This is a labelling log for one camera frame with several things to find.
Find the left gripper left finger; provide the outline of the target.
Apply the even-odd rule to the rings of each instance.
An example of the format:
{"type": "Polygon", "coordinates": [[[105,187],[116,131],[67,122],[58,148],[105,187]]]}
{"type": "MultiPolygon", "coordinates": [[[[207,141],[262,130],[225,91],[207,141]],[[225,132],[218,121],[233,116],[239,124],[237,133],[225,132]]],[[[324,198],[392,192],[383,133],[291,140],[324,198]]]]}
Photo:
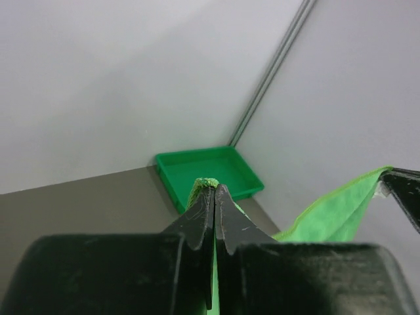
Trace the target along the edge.
{"type": "Polygon", "coordinates": [[[206,314],[212,307],[215,191],[165,230],[62,234],[25,252],[2,314],[206,314]]]}

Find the green towel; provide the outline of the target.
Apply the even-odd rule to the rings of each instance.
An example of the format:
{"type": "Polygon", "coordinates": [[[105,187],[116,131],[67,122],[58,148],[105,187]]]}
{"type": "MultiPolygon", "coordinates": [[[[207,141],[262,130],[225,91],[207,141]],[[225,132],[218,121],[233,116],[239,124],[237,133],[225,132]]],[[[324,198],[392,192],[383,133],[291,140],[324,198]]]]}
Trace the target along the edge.
{"type": "MultiPolygon", "coordinates": [[[[267,236],[270,241],[349,242],[354,239],[366,209],[375,195],[380,183],[380,176],[393,168],[387,165],[374,169],[327,193],[307,207],[285,232],[278,232],[273,236],[269,236],[258,228],[241,207],[233,201],[236,208],[234,214],[240,213],[240,223],[243,221],[245,224],[245,231],[261,232],[263,237],[267,236]]],[[[191,208],[204,188],[216,188],[218,185],[219,181],[215,178],[197,178],[188,197],[187,209],[191,208]]],[[[217,256],[219,254],[216,254],[216,249],[214,249],[214,254],[213,305],[207,314],[220,314],[219,284],[221,284],[221,280],[219,280],[217,271],[217,256]]]]}

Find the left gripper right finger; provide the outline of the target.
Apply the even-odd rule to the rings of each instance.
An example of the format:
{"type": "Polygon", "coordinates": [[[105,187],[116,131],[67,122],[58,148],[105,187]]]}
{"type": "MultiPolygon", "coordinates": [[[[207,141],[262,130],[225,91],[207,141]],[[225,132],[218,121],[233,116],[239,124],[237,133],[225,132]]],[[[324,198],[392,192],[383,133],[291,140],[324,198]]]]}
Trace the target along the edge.
{"type": "Polygon", "coordinates": [[[415,314],[400,266],[368,243],[278,242],[215,191],[221,314],[415,314]]]}

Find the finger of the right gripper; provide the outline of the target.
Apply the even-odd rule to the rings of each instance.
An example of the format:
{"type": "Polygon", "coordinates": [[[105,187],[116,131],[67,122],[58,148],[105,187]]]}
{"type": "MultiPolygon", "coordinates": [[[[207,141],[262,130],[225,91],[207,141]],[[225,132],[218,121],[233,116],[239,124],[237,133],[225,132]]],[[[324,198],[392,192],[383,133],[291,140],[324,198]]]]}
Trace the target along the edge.
{"type": "Polygon", "coordinates": [[[380,176],[397,204],[419,233],[420,182],[419,171],[393,168],[380,176]]]}

